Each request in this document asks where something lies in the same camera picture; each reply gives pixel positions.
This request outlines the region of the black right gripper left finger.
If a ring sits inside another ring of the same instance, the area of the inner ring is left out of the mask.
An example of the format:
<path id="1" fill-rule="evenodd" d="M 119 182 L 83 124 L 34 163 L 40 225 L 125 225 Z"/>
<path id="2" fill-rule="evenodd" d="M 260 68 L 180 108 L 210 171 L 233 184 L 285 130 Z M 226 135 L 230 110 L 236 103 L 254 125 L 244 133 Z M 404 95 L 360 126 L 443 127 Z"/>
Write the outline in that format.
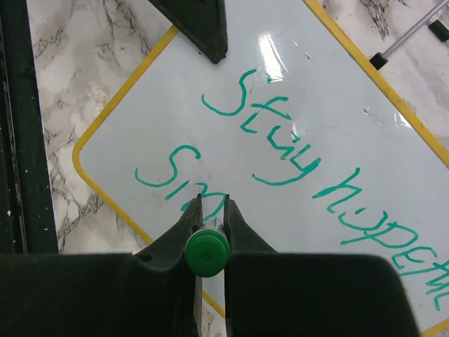
<path id="1" fill-rule="evenodd" d="M 185 244 L 201 198 L 139 253 L 1 256 L 2 336 L 198 336 Z"/>

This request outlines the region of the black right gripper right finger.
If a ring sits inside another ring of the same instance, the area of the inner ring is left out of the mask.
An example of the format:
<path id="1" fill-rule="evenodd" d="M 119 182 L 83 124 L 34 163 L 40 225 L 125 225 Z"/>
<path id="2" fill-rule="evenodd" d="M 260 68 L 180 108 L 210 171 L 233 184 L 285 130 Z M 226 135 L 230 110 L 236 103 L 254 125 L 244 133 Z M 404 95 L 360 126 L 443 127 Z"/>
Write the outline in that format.
<path id="1" fill-rule="evenodd" d="M 229 336 L 418 336 L 405 289 L 383 258 L 279 253 L 224 203 Z"/>

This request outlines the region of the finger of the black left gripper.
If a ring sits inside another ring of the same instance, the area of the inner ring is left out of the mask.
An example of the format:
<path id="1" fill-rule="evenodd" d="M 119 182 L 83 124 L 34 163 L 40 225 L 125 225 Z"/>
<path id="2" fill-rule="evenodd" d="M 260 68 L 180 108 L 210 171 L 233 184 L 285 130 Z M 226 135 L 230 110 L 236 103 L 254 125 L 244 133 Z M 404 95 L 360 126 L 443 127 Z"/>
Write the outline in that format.
<path id="1" fill-rule="evenodd" d="M 212 63 L 225 58 L 227 19 L 223 0 L 150 0 Z"/>

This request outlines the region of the white whiteboard marker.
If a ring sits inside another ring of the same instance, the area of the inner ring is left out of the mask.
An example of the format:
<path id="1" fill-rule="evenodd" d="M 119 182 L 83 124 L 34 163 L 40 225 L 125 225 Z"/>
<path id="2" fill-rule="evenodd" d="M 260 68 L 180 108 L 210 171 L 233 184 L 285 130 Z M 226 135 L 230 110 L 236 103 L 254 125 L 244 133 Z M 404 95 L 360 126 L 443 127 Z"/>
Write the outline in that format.
<path id="1" fill-rule="evenodd" d="M 185 260 L 199 277 L 213 277 L 221 272 L 230 259 L 230 245 L 222 221 L 209 218 L 187 240 Z"/>

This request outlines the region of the yellow framed whiteboard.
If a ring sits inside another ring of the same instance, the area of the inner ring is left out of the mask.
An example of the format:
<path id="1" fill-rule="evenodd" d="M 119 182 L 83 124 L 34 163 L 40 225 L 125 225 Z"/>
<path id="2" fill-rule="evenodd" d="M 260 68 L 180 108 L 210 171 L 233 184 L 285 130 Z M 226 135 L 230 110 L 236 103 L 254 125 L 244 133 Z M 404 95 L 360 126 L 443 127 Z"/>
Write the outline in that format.
<path id="1" fill-rule="evenodd" d="M 448 327 L 448 153 L 317 1 L 228 1 L 211 63 L 171 27 L 79 138 L 76 172 L 146 240 L 225 196 L 288 253 L 369 253 Z"/>

